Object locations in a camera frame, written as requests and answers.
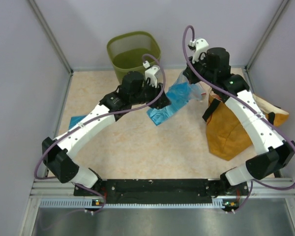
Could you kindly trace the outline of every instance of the clear plastic bag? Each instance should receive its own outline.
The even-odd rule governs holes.
[[[166,96],[172,102],[171,105],[159,110],[149,109],[147,115],[155,125],[160,125],[184,107],[189,100],[196,99],[200,101],[204,98],[205,94],[206,92],[199,83],[194,85],[189,84],[187,78],[181,72],[178,79],[166,93]]]

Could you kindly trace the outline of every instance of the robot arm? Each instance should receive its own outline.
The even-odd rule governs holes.
[[[263,179],[285,167],[294,155],[293,149],[281,135],[260,120],[265,116],[257,106],[248,84],[240,75],[231,74],[229,53],[224,48],[208,49],[208,43],[202,38],[190,41],[189,48],[194,51],[194,55],[189,60],[202,77],[240,100],[249,103],[257,112],[256,115],[253,114],[236,99],[213,89],[239,119],[257,153],[257,156],[247,160],[246,163],[221,175],[222,191],[231,191],[235,189],[236,185],[245,181]],[[191,84],[200,81],[189,66],[183,74]]]
[[[73,158],[97,133],[125,115],[125,113],[114,114],[114,112],[131,109],[132,105],[149,103],[160,93],[163,85],[158,83],[156,77],[159,70],[158,66],[152,66],[145,71],[145,77],[136,71],[129,72],[124,76],[122,84],[115,91],[105,95],[95,108],[67,133],[78,126],[80,127],[79,130],[61,140],[48,152],[43,162],[61,183],[79,183],[93,189],[96,189],[97,186],[100,187],[102,181],[100,176],[91,169],[77,165],[74,163]],[[162,93],[161,97],[150,107],[161,109],[169,104],[170,100],[165,93]],[[112,114],[84,125],[90,119],[107,113]],[[67,133],[56,137],[54,140],[49,137],[46,138],[42,143],[43,152],[55,140],[60,139]]]

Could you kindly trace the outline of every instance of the trash bin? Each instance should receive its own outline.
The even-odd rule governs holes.
[[[119,83],[129,71],[144,73],[143,54],[151,54],[158,60],[161,58],[161,50],[155,39],[144,31],[126,33],[111,39],[107,44],[107,53]],[[152,59],[147,60],[151,65],[155,64]]]

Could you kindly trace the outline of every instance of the black strap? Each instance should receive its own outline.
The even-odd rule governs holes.
[[[275,119],[275,113],[274,112],[270,112],[268,114],[268,121],[271,123],[271,124],[274,124],[274,119]]]
[[[207,121],[207,119],[212,115],[212,113],[216,110],[218,105],[220,104],[220,100],[217,100],[216,98],[211,102],[209,107],[207,108],[206,112],[203,114],[202,118]]]

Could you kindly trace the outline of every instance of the bag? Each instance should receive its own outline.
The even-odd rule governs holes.
[[[270,123],[280,126],[288,119],[288,112],[254,94],[253,97]],[[206,121],[206,138],[210,153],[229,161],[252,145],[240,121],[213,91],[209,92],[208,109],[203,119]]]

